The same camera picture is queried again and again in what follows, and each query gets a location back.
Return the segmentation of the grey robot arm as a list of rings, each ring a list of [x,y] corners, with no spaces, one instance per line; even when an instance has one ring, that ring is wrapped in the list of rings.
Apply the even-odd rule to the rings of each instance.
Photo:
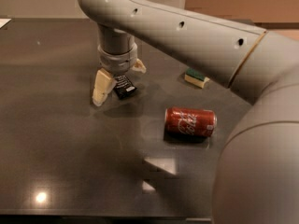
[[[251,103],[219,158],[213,224],[299,224],[299,42],[263,28],[147,0],[78,0],[104,26],[112,74],[136,59],[134,35]]]

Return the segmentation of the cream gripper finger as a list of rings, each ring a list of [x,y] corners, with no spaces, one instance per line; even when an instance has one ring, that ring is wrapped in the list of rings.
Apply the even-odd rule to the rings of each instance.
[[[93,87],[93,103],[96,106],[101,106],[115,86],[115,78],[104,68],[99,69]]]
[[[141,72],[145,74],[147,72],[146,66],[142,63],[141,60],[137,59],[135,64],[131,67],[133,71]]]

